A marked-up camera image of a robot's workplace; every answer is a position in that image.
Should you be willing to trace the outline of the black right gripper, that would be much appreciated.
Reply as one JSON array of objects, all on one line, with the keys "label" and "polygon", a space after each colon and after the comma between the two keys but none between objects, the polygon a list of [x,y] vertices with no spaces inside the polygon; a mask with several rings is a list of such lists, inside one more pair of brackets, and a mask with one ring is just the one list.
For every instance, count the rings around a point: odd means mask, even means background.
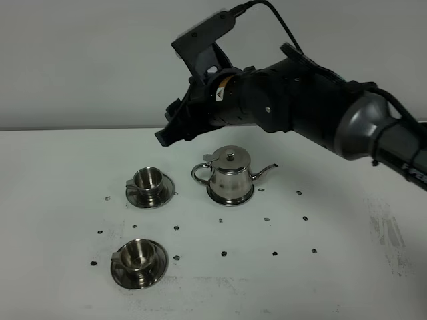
[{"label": "black right gripper", "polygon": [[220,11],[180,35],[171,46],[191,73],[189,88],[165,112],[168,124],[155,133],[163,147],[191,141],[227,125],[251,122],[240,106],[244,83],[255,67],[232,65],[216,41],[231,31],[241,11]]}]

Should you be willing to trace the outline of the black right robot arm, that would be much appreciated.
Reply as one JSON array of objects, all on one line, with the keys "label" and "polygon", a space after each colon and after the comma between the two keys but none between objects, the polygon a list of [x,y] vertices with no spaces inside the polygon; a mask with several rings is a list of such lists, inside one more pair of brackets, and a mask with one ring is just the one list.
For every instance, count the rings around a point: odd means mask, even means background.
[{"label": "black right robot arm", "polygon": [[220,11],[173,42],[191,77],[157,132],[163,146],[255,124],[268,133],[296,132],[344,159],[371,157],[426,187],[426,128],[377,84],[346,81],[289,43],[281,47],[285,59],[270,67],[233,67],[217,40],[246,9]]}]

